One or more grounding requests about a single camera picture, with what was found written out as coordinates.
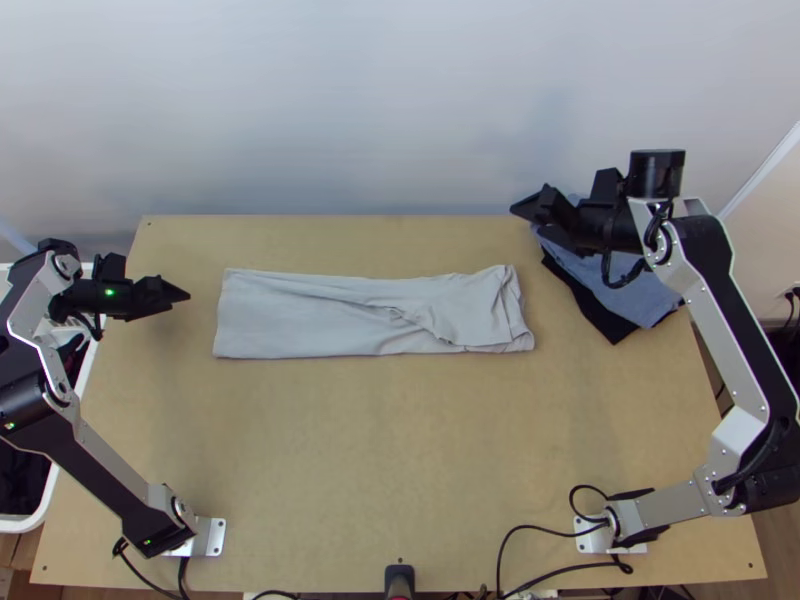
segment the brown fiberboard tabletop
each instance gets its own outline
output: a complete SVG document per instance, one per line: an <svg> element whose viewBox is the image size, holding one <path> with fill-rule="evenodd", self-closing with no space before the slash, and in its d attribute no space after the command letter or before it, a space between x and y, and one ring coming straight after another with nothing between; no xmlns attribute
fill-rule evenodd
<svg viewBox="0 0 800 600"><path fill-rule="evenodd" d="M196 590L376 592L402 558L423 591L493 587L505 532L571 527L567 492L686 479L719 422L685 311L611 346L540 265L513 217L152 217L129 275L192 294L112 322L86 419L150 481L228 519ZM404 278L516 266L532 352L233 361L211 356L223 269ZM600 504L582 496L586 510ZM111 546L119 521L62 474L33 580L141 587ZM139 559L174 589L178 560ZM592 560L572 540L520 532L503 586ZM647 556L571 573L560 588L765 577L749 517L674 526Z"/></svg>

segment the folded gray cloth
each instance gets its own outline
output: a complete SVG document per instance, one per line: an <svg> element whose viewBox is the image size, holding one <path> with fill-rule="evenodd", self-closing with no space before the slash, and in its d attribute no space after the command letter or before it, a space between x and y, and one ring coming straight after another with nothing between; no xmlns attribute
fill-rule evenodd
<svg viewBox="0 0 800 600"><path fill-rule="evenodd" d="M645 271L625 287L611 289L603 283L600 269L602 257L599 254L580 258L538 234L536 237L542 248L546 249L565 271L589 288L603 306L639 327L649 329L655 326L665 315L680 305L680 294L661 283L654 273ZM626 252L613 252L611 281L616 281L628 273L639 258L641 257Z"/></svg>
<svg viewBox="0 0 800 600"><path fill-rule="evenodd" d="M533 349L514 267L366 279L226 269L214 356L292 358Z"/></svg>

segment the wall socket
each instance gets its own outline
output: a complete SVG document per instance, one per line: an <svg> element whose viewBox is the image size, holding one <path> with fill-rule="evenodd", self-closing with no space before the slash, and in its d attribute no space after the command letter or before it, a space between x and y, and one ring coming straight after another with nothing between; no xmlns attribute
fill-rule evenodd
<svg viewBox="0 0 800 600"><path fill-rule="evenodd" d="M786 296L786 294L787 294L787 293L789 293L789 294L792 294L792 293L794 293L794 292L792 292L792 289L794 289L794 288L796 288L796 287L800 287L800 281L795 281L795 282L794 282L792 285L790 285L789 287L787 287L787 288L785 288L785 289L782 289L780 292L778 292L777 294L775 294L775 297L776 297L776 298L783 298L784 296Z"/></svg>

